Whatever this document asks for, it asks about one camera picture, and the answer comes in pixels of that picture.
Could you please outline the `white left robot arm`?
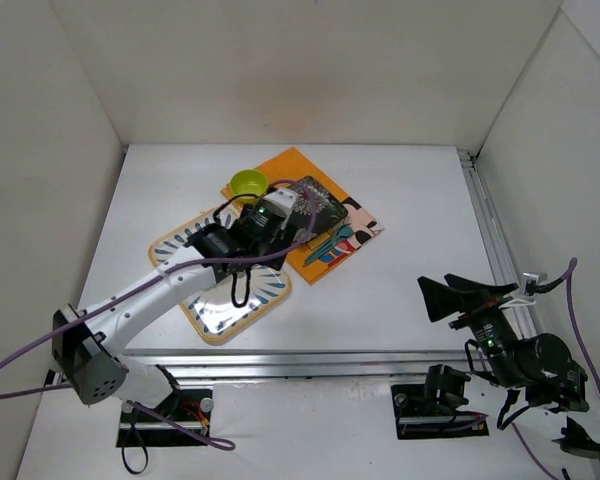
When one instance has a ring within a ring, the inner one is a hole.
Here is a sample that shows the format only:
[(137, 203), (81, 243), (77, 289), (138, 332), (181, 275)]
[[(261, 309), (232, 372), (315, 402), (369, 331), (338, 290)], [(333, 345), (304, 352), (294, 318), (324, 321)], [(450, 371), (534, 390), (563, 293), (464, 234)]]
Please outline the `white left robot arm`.
[(230, 226), (212, 220), (193, 231), (182, 246), (134, 285), (80, 314), (72, 307), (55, 313), (60, 335), (52, 353), (80, 401), (110, 397), (159, 409), (178, 398), (176, 380), (158, 365), (124, 355), (127, 345), (155, 320), (188, 297), (252, 266), (278, 267), (291, 249), (291, 222), (298, 194), (279, 188), (247, 207)]

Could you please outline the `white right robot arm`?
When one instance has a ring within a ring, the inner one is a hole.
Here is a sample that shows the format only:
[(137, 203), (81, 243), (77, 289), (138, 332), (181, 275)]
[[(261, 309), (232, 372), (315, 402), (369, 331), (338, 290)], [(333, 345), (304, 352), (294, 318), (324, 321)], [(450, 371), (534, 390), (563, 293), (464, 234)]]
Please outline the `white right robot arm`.
[(531, 299), (517, 295), (517, 284), (489, 285), (454, 274), (443, 282), (426, 276), (417, 282), (429, 320), (469, 330), (466, 355), (478, 353), (487, 363), (480, 370), (469, 361), (466, 373), (431, 367), (426, 382), (438, 397), (491, 416), (500, 431), (525, 426), (564, 453), (600, 459), (600, 403), (586, 397), (589, 373), (558, 336), (514, 332), (506, 309)]

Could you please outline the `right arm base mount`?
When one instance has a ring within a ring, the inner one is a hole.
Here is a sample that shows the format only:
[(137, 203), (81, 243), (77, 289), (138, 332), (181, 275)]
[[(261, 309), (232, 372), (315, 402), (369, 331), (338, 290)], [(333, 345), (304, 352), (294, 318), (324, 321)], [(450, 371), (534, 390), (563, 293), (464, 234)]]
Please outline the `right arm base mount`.
[(467, 410), (470, 377), (447, 365), (431, 366), (421, 383), (393, 384), (391, 399), (398, 440), (440, 440), (489, 435), (487, 415)]

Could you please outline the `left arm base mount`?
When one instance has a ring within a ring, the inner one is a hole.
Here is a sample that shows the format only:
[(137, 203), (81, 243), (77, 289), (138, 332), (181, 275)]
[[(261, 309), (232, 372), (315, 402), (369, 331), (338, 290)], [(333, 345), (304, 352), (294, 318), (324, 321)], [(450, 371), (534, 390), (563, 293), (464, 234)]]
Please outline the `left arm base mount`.
[[(168, 415), (168, 418), (190, 431), (208, 436), (211, 428), (212, 400), (211, 388), (185, 388), (182, 403)], [(119, 416), (116, 447), (140, 447), (141, 443), (144, 443), (147, 448), (203, 446), (199, 440), (123, 404)]]

